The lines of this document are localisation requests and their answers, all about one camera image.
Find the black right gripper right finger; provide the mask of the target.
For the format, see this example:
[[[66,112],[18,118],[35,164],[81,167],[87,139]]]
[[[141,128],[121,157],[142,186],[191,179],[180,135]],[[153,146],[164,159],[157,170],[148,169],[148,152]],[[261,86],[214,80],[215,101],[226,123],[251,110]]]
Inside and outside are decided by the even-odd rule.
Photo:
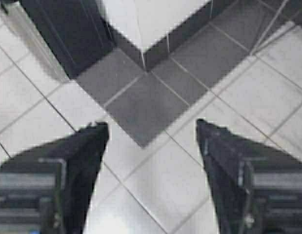
[[[202,118],[196,138],[221,234],[302,234],[302,161]]]

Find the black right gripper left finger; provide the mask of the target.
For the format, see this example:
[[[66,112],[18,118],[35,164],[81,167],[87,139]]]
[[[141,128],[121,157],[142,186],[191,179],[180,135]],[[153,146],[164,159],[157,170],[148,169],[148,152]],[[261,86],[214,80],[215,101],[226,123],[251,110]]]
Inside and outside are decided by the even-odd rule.
[[[0,164],[0,234],[81,234],[109,141],[106,122]]]

